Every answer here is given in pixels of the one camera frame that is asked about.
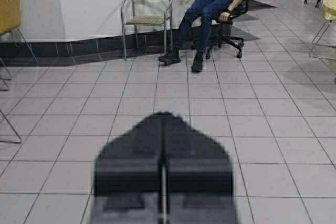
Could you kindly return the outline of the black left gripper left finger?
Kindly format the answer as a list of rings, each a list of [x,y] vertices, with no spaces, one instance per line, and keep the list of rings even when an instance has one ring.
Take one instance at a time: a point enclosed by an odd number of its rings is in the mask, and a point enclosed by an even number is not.
[[[163,119],[145,117],[100,151],[91,223],[160,223]]]

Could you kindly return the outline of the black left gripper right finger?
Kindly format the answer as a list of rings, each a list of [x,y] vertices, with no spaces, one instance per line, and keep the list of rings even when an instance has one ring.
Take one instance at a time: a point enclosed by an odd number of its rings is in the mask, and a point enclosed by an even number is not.
[[[229,154],[181,117],[163,118],[170,223],[239,223]]]

